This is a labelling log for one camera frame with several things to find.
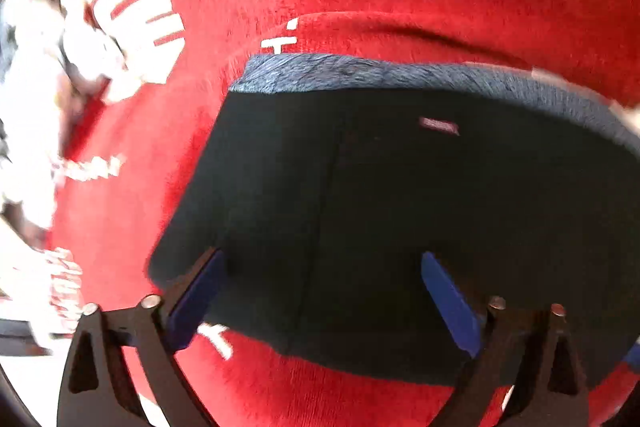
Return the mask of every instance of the screw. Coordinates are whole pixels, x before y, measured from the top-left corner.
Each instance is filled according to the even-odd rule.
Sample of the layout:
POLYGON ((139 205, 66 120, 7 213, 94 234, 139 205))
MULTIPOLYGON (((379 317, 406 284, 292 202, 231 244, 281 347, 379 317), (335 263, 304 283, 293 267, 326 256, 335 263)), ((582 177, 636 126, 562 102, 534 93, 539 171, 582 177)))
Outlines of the screw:
POLYGON ((162 301, 162 298, 159 295, 147 295, 142 301, 140 301, 140 305, 145 309, 151 309, 158 306, 158 304, 162 301))
POLYGON ((90 302, 84 308, 82 308, 82 315, 93 315, 98 311, 98 304, 90 302))
POLYGON ((551 312, 558 317, 564 317, 566 315, 566 311, 564 311, 564 306, 562 306, 562 304, 551 304, 551 312))
POLYGON ((489 301, 489 306, 491 306, 491 308, 493 308, 494 310, 504 310, 507 308, 507 301, 502 297, 494 295, 489 301))

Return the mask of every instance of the gray waistband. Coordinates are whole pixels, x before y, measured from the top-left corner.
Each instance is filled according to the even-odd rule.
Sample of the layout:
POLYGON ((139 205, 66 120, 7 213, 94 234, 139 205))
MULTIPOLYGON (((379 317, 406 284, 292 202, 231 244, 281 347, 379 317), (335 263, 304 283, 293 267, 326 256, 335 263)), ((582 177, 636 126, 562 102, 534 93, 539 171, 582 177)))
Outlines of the gray waistband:
POLYGON ((593 130, 640 157, 640 137, 595 98, 518 76, 461 64, 395 64, 329 54, 254 55, 232 92, 334 89, 445 89, 546 112, 593 130))

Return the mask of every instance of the black fabric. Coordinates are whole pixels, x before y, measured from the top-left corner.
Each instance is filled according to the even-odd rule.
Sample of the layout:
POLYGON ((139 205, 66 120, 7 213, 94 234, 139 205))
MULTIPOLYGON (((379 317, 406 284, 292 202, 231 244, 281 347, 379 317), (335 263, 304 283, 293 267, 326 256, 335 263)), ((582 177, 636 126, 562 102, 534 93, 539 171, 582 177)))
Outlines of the black fabric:
POLYGON ((480 295, 562 303, 593 386, 640 333, 638 172, 594 132, 471 94, 232 92, 149 274, 164 287, 223 248, 209 322, 328 367, 450 385, 466 354, 422 285, 430 250, 480 295))

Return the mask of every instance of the red blanket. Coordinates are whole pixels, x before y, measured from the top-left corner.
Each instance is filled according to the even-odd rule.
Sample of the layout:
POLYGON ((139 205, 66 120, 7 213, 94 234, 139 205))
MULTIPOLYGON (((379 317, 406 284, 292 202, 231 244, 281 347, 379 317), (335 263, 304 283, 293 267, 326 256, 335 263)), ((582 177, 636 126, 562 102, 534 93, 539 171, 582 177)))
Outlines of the red blanket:
MULTIPOLYGON (((51 247, 73 252, 84 270, 85 299, 104 309, 129 307, 154 291, 145 275, 148 257, 228 85, 251 54, 330 52, 397 62, 536 66, 623 104, 640 102, 640 0, 62 3, 77 1, 89 5, 92 18, 123 48, 129 68, 148 82, 123 102, 91 105, 68 150, 75 162, 70 170, 82 175, 58 195, 51 247), (119 168, 105 169, 94 158, 119 168)), ((450 393, 329 371, 281 357, 233 331, 218 336, 218 349, 198 336, 178 361, 223 427, 424 426, 450 393)), ((626 378, 628 391, 635 377, 621 371, 615 381, 626 378)), ((140 369, 133 375, 149 396, 140 369)), ((486 425, 497 419, 502 395, 486 425)))

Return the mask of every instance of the red fabric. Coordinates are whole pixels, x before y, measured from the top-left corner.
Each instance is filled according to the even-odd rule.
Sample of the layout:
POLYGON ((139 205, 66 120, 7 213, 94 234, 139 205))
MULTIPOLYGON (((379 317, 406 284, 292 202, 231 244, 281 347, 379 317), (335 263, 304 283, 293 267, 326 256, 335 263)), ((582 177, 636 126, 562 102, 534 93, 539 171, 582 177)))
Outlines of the red fabric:
MULTIPOLYGON (((398 62, 473 60, 538 66, 623 104, 640 102, 640 0, 172 0, 185 46, 166 85, 95 103, 68 152, 88 162, 121 155, 117 177, 68 180, 52 247, 84 270, 87 301, 128 307, 154 290, 148 256, 171 218, 226 89, 263 39, 295 36, 283 52, 331 52, 398 62), (299 17, 296 29, 287 21, 299 17)), ((178 361, 222 427, 425 426, 441 387, 354 377, 232 331, 225 361, 198 337, 178 361)), ((142 372, 133 370, 140 389, 142 372)), ((485 425, 499 415, 504 390, 485 425)))

